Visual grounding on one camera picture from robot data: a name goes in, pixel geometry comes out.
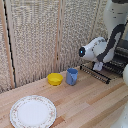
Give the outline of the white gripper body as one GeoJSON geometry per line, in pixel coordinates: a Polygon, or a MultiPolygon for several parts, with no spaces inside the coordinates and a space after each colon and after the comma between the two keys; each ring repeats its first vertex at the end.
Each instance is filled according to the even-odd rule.
{"type": "Polygon", "coordinates": [[[93,66],[93,69],[95,71],[101,71],[102,70],[102,67],[103,67],[103,63],[102,62],[96,62],[93,66]]]}

